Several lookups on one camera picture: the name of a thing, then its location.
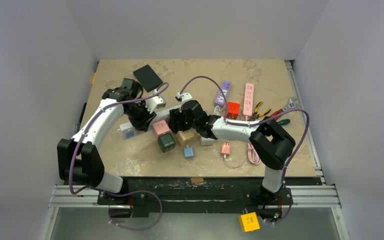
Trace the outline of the white cube charger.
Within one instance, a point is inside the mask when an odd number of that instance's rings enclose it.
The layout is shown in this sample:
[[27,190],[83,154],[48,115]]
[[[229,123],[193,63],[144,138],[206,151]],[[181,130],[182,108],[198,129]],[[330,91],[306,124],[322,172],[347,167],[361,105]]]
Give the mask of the white cube charger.
[[200,137],[200,144],[202,146],[212,146],[215,143],[215,140],[212,138],[205,138],[205,137]]

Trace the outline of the purple usb hub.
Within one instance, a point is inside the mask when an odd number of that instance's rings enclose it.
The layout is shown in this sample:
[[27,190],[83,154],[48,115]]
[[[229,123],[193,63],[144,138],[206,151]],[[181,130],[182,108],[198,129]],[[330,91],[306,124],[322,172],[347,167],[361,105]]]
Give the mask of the purple usb hub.
[[220,86],[222,91],[220,91],[217,94],[217,96],[214,100],[214,106],[215,107],[222,108],[225,105],[225,103],[226,103],[225,99],[227,98],[227,96],[229,94],[231,86],[232,86],[231,81],[226,81],[226,80],[222,81],[221,86]]

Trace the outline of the black box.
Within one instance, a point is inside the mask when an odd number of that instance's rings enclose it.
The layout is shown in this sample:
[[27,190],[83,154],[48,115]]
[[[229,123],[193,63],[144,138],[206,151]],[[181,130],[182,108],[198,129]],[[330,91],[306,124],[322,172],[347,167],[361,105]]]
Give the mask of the black box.
[[163,83],[162,79],[149,64],[133,71],[133,75],[147,93],[156,90]]

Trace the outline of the blue cube charger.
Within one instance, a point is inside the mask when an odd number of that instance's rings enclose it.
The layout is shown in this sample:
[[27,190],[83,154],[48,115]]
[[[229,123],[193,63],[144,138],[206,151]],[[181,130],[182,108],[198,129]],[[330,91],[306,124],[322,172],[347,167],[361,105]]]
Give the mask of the blue cube charger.
[[183,149],[183,155],[185,159],[192,159],[195,157],[194,148],[188,144]]

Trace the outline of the dark green cube charger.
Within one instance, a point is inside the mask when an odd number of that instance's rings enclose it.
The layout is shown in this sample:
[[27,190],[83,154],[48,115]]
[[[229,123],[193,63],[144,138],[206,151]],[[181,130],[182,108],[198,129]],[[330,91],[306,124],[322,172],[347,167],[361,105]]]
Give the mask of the dark green cube charger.
[[157,138],[157,143],[163,153],[171,151],[176,146],[176,141],[171,133],[165,133]]

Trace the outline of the red cube charger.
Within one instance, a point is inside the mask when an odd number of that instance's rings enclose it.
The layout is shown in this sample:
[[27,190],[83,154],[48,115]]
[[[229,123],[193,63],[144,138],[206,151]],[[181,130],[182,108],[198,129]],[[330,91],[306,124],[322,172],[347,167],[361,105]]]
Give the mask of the red cube charger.
[[240,115],[240,104],[237,102],[227,102],[226,117],[231,120],[236,120]]

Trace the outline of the small pink cube charger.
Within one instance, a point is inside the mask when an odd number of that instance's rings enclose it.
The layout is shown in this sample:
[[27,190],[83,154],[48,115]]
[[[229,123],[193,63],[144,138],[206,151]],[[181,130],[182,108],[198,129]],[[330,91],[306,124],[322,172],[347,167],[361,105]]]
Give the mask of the small pink cube charger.
[[231,146],[229,143],[225,142],[221,145],[220,154],[226,158],[229,157],[231,154]]

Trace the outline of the pink power strip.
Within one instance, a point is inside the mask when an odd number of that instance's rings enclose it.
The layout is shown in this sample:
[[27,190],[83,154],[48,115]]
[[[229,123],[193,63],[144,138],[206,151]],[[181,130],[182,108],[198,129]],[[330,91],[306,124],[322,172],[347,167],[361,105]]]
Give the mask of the pink power strip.
[[244,89],[244,99],[243,99],[243,115],[246,117],[251,117],[254,111],[254,84],[246,83]]

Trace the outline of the yellow handled pliers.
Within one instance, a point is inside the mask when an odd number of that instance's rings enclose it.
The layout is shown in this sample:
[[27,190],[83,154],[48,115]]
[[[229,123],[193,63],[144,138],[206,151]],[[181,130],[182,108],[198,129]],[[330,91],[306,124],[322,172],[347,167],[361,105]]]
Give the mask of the yellow handled pliers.
[[251,114],[251,116],[248,118],[248,121],[256,121],[257,119],[259,118],[262,118],[264,116],[266,116],[267,114],[269,114],[272,110],[272,108],[268,108],[267,110],[263,111],[263,112],[259,112],[259,108],[260,106],[263,104],[264,102],[263,101],[260,101],[254,108],[254,111],[253,113]]

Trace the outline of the green handled screwdriver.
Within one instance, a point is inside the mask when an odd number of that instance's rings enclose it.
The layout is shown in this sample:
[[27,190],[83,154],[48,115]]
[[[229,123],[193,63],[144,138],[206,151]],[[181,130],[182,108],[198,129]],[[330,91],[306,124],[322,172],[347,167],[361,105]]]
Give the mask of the green handled screwdriver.
[[282,119],[282,120],[279,120],[277,121],[277,123],[280,125],[280,126],[285,126],[285,125],[288,125],[291,123],[291,120],[290,119]]

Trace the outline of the red handled adjustable wrench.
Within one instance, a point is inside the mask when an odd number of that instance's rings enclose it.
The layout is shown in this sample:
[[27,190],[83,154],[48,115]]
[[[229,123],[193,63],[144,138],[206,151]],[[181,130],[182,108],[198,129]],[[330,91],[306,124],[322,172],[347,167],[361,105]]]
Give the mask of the red handled adjustable wrench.
[[293,108],[300,108],[301,107],[301,102],[299,100],[298,97],[290,97],[287,101],[287,104],[278,109],[277,111],[275,111],[274,113],[272,113],[270,115],[270,117],[274,117],[274,119],[277,121],[281,116],[280,116],[280,113],[282,112],[285,112],[289,109],[293,109]]

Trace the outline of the yellow cube charger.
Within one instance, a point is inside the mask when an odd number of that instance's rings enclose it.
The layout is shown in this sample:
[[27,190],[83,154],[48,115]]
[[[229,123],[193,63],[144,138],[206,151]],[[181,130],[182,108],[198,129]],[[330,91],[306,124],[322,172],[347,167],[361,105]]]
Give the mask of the yellow cube charger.
[[238,222],[244,233],[253,232],[261,228],[256,212],[243,212],[238,217]]

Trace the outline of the white power strip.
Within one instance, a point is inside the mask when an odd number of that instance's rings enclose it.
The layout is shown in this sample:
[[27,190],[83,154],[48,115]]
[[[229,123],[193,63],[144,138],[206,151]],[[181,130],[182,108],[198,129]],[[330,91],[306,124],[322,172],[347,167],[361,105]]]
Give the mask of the white power strip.
[[161,111],[157,111],[156,116],[153,120],[151,120],[148,129],[147,130],[136,130],[133,125],[130,122],[123,123],[119,126],[118,132],[122,136],[124,140],[131,139],[133,137],[137,137],[145,132],[151,131],[153,129],[152,124],[159,122],[159,121],[166,121],[167,123],[169,122],[170,119],[170,110],[175,110],[180,108],[180,105],[176,105],[170,108],[166,108]]

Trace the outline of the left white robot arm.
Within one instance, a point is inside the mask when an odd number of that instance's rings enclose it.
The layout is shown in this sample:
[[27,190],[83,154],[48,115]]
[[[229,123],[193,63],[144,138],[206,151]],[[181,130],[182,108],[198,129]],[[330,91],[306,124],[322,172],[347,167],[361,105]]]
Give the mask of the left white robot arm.
[[133,128],[140,132],[149,129],[156,117],[155,110],[166,105],[161,91],[143,97],[144,87],[125,78],[121,86],[107,89],[98,108],[87,123],[70,139],[57,144],[58,173],[69,186],[74,183],[110,192],[109,197],[118,205],[126,203],[129,191],[123,187],[123,178],[105,170],[99,154],[103,140],[122,116],[127,116]]

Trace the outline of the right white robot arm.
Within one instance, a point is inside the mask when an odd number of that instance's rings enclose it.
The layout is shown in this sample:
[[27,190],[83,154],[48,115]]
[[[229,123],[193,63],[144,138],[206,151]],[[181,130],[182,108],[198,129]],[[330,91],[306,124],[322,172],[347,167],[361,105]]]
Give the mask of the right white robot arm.
[[188,100],[169,111],[168,126],[173,133],[194,129],[203,138],[250,144],[265,165],[262,200],[272,204],[280,198],[285,167],[295,155],[296,141],[272,117],[248,122],[224,119],[220,115],[208,115],[196,100]]

